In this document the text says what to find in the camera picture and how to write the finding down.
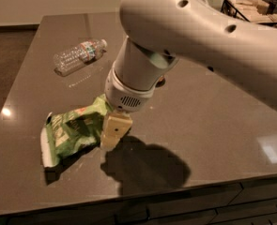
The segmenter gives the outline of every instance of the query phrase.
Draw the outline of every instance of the gray tabletop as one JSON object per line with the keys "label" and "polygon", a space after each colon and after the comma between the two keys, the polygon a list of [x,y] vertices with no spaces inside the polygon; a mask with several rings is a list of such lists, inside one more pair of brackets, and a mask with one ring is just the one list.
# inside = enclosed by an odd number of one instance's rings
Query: gray tabletop
{"label": "gray tabletop", "polygon": [[[109,44],[101,60],[56,75],[54,54],[90,37]],[[0,215],[277,174],[277,112],[181,60],[132,115],[115,151],[94,148],[45,175],[39,135],[46,116],[102,94],[124,38],[115,13],[43,18],[5,103],[10,116],[0,115]]]}

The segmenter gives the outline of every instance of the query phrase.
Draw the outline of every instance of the green chip bag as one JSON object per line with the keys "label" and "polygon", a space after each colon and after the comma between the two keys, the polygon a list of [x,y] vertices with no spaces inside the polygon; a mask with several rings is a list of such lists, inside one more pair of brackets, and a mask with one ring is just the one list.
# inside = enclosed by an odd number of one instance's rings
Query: green chip bag
{"label": "green chip bag", "polygon": [[91,106],[57,115],[50,113],[40,136],[44,167],[52,168],[81,149],[100,144],[104,116],[112,110],[105,95],[101,95]]}

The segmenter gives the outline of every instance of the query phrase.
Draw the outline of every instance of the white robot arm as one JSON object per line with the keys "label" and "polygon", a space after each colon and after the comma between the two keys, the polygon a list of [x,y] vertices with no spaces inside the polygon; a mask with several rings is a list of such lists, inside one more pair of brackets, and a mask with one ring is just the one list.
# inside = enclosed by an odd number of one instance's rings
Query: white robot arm
{"label": "white robot arm", "polygon": [[277,110],[277,29],[227,17],[207,0],[122,0],[128,37],[109,73],[108,101],[136,112],[178,58],[196,61]]}

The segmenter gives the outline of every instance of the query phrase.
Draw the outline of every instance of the bottle cap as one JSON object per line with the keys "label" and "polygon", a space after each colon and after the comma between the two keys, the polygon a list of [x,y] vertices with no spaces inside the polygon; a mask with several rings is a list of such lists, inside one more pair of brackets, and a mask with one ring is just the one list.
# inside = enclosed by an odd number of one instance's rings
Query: bottle cap
{"label": "bottle cap", "polygon": [[108,43],[105,39],[102,39],[103,48],[106,48],[108,46]]}

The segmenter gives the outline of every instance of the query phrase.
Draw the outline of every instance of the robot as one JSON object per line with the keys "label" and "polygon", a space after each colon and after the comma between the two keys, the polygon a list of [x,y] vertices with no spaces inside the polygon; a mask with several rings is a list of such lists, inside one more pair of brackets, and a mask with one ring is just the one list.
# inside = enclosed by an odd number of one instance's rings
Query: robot
{"label": "robot", "polygon": [[127,34],[106,80],[115,108],[100,147],[112,150],[131,127],[130,113],[152,97],[179,58],[193,60],[277,110],[277,29],[230,18],[208,0],[122,0]]}

